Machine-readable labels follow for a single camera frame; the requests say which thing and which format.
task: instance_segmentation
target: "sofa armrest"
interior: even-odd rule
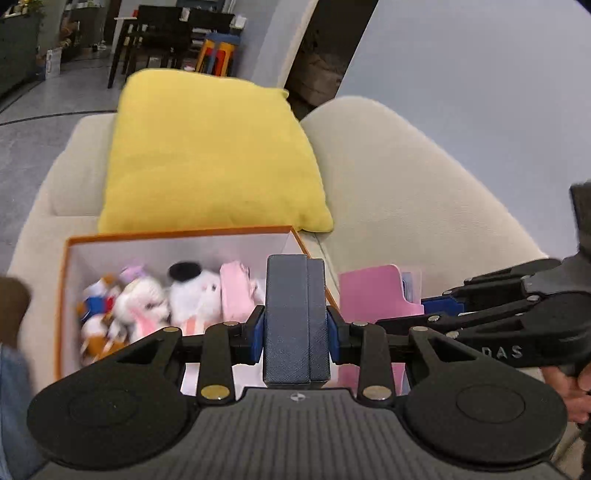
[[[55,216],[98,216],[115,113],[82,118],[46,178],[49,213]]]
[[[319,164],[331,233],[316,236],[335,277],[394,263],[423,269],[423,297],[543,257],[456,160],[384,105],[339,97],[301,126]]]
[[[66,241],[71,236],[94,235],[97,224],[94,216],[45,217],[42,212],[35,212],[38,201],[39,198],[22,228],[8,269],[9,276],[31,289],[31,304],[21,324],[18,347],[31,368],[35,391],[57,379],[57,299]]]

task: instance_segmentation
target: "cabinet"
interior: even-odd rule
[[[0,18],[0,96],[35,73],[39,15]]]

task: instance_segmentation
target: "plush toy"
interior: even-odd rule
[[[181,262],[168,269],[171,324],[184,335],[201,335],[222,321],[220,276],[194,262]]]
[[[126,286],[137,278],[144,277],[149,277],[149,275],[145,272],[143,265],[130,265],[121,271],[119,281]]]
[[[220,278],[224,321],[247,321],[255,302],[260,301],[261,292],[257,281],[251,280],[248,268],[239,261],[224,263],[220,268]]]
[[[91,364],[126,346],[126,330],[113,316],[93,315],[81,328],[83,362]]]
[[[162,285],[155,278],[141,277],[124,288],[113,313],[127,327],[133,343],[165,327],[170,309]]]
[[[84,324],[94,315],[111,312],[115,300],[120,294],[121,289],[115,284],[114,277],[112,275],[104,276],[98,282],[84,289],[84,301],[76,307],[78,318]]]

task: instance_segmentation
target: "gray floor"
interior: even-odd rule
[[[73,61],[59,77],[26,85],[0,102],[0,274],[10,265],[41,182],[88,114],[76,112],[117,108],[122,77],[107,89],[108,76],[109,59]],[[57,116],[35,118],[43,115]]]

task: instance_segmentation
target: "finger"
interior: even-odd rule
[[[544,381],[558,393],[569,390],[568,377],[558,367],[543,367],[540,370],[542,370]]]
[[[541,368],[546,384],[555,389],[561,397],[582,397],[586,392],[579,388],[577,379],[567,377],[558,367]]]
[[[569,421],[573,421],[575,423],[587,423],[588,420],[589,420],[588,413],[569,414]]]
[[[588,392],[591,390],[591,364],[588,364],[578,377],[579,388]]]
[[[568,411],[591,413],[591,397],[588,395],[579,398],[565,398],[564,405]]]

